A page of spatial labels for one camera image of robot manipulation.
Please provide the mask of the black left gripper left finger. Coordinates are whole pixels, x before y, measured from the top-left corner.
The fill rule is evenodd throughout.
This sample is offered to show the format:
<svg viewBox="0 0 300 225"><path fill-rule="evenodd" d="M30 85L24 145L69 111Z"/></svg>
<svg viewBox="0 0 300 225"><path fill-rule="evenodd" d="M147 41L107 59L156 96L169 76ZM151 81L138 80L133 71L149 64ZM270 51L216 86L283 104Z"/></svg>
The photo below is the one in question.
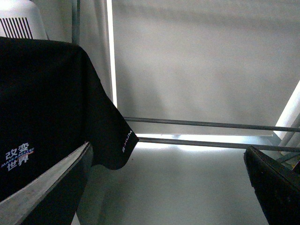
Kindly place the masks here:
<svg viewBox="0 0 300 225"><path fill-rule="evenodd" d="M2 225L78 225L76 211L93 160L86 142L0 203Z"/></svg>

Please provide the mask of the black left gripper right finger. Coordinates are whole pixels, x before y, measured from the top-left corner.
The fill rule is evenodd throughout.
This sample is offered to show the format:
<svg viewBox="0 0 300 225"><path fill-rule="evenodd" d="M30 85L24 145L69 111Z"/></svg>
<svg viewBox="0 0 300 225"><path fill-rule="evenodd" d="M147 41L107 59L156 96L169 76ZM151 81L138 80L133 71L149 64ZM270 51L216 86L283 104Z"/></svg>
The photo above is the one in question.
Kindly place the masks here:
<svg viewBox="0 0 300 225"><path fill-rule="evenodd" d="M270 225L300 223L300 175L253 146L244 153L251 186Z"/></svg>

